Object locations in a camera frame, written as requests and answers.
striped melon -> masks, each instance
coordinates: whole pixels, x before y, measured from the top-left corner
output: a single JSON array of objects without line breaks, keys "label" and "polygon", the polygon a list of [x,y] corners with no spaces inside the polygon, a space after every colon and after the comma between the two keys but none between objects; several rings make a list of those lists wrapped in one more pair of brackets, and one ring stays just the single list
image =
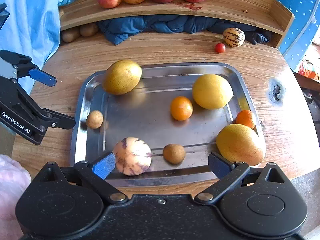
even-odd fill
[{"label": "striped melon", "polygon": [[227,28],[223,32],[224,41],[231,47],[240,47],[244,42],[244,32],[238,28]]}]

silver tray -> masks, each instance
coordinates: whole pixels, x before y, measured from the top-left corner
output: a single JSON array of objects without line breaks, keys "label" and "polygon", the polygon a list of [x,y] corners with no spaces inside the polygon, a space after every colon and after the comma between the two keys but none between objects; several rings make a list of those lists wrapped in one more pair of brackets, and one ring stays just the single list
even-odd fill
[{"label": "silver tray", "polygon": [[[221,75],[230,83],[234,96],[218,110],[206,110],[192,99],[192,85],[202,74]],[[215,179],[209,171],[208,155],[219,152],[215,139],[219,131],[233,122],[236,115],[250,109],[256,116],[252,99],[240,73],[223,63],[175,63],[143,66],[137,87],[122,96],[107,94],[101,86],[105,71],[96,72],[84,82],[76,110],[72,132],[70,164],[94,161],[103,152],[112,151],[123,138],[136,137],[145,141],[152,151],[151,166],[144,174],[126,176],[116,169],[107,181],[116,187],[156,186]],[[192,116],[175,121],[169,106],[176,96],[189,98],[194,107]],[[89,112],[104,115],[100,129],[87,129]],[[263,140],[259,119],[254,129]],[[170,165],[162,157],[167,144],[181,144],[186,158],[180,165]]]}]

red stain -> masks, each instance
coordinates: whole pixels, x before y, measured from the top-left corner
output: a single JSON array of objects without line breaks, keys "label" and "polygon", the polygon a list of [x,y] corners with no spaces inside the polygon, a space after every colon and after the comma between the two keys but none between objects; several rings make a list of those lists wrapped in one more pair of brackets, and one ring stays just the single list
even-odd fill
[{"label": "red stain", "polygon": [[196,6],[194,3],[182,3],[182,2],[177,2],[176,5],[178,6],[181,6],[181,7],[184,7],[184,8],[188,8],[190,10],[193,10],[193,11],[198,11],[200,10],[203,6]]}]

dark blue fabric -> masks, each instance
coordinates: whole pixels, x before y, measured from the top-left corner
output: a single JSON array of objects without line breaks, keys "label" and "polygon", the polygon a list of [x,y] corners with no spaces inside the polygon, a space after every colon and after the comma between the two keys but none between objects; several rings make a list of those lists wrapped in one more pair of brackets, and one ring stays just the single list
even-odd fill
[{"label": "dark blue fabric", "polygon": [[115,45],[125,41],[130,36],[143,31],[156,31],[158,33],[196,33],[208,30],[213,33],[223,33],[230,27],[244,31],[246,40],[252,44],[270,41],[271,32],[255,26],[221,20],[210,17],[187,15],[144,15],[122,17],[98,22],[100,30],[106,39]]}]

polka dot fabric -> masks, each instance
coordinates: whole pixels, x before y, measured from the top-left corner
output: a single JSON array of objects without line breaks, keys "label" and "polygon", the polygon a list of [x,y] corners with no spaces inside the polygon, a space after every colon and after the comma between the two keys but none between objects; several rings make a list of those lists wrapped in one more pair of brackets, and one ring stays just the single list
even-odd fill
[{"label": "polka dot fabric", "polygon": [[[282,44],[279,46],[279,50],[294,70],[300,60],[302,59],[305,51],[310,45],[316,31],[320,25],[320,13],[316,10],[315,19],[311,22],[312,12],[314,7],[317,6],[317,0],[278,0],[284,6],[289,8],[294,13],[294,21],[284,38]],[[292,43],[298,36],[301,36],[299,40],[292,46]]]}]

